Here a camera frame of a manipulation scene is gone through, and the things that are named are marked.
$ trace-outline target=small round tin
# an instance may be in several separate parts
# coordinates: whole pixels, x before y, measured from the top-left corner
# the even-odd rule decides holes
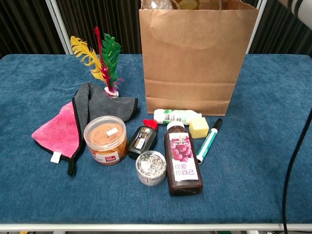
[[[146,151],[136,159],[136,173],[139,180],[147,186],[160,184],[166,176],[165,157],[157,151]]]

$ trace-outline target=yellow sponge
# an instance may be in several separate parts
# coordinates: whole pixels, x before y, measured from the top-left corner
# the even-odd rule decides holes
[[[190,133],[193,138],[204,138],[207,136],[209,126],[204,117],[194,118],[190,121]]]

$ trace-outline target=pink microfiber cloth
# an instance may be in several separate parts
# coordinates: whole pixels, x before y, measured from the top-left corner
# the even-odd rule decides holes
[[[100,116],[116,116],[127,121],[136,109],[137,98],[111,99],[100,86],[85,83],[57,116],[34,131],[32,138],[46,151],[68,161],[67,174],[72,175],[77,156],[84,148],[83,131],[88,122]]]

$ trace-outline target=paper bag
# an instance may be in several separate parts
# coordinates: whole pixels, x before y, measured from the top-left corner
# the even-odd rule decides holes
[[[239,0],[200,0],[199,10],[139,10],[147,112],[224,116],[258,10]]]

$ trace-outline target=blue table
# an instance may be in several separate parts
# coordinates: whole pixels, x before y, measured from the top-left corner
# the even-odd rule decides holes
[[[121,55],[122,97],[146,114],[141,55]],[[70,102],[84,82],[97,84],[74,56],[8,55],[0,60],[0,224],[275,224],[282,222],[286,169],[312,107],[312,60],[300,55],[247,55],[223,124],[200,166],[203,192],[170,197],[167,179],[139,182],[127,157],[96,163],[86,149],[75,176],[50,162],[31,134]],[[210,126],[217,117],[207,117]],[[156,150],[164,154],[160,126]],[[287,204],[290,223],[312,223],[312,130],[299,151]],[[203,139],[195,140],[196,150]]]

